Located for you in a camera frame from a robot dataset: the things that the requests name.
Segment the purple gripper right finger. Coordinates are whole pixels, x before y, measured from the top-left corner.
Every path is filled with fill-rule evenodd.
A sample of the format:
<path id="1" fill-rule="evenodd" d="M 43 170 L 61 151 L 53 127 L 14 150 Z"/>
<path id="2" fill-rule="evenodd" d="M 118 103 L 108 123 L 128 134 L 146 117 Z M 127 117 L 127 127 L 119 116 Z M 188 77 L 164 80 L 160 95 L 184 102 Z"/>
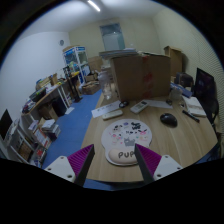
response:
<path id="1" fill-rule="evenodd" d="M 136 144 L 134 153 L 145 184 L 160 180 L 182 169 L 169 155 L 159 155 L 154 151 Z"/>

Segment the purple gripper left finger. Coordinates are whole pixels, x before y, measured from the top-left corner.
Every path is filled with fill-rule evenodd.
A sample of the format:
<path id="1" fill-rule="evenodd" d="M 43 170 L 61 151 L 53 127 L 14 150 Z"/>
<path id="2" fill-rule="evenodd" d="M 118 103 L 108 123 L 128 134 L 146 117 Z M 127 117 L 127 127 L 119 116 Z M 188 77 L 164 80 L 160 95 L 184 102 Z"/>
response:
<path id="1" fill-rule="evenodd" d="M 83 186 L 95 155 L 94 145 L 86 146 L 70 156 L 59 156 L 45 171 L 59 176 L 78 186 Z"/>

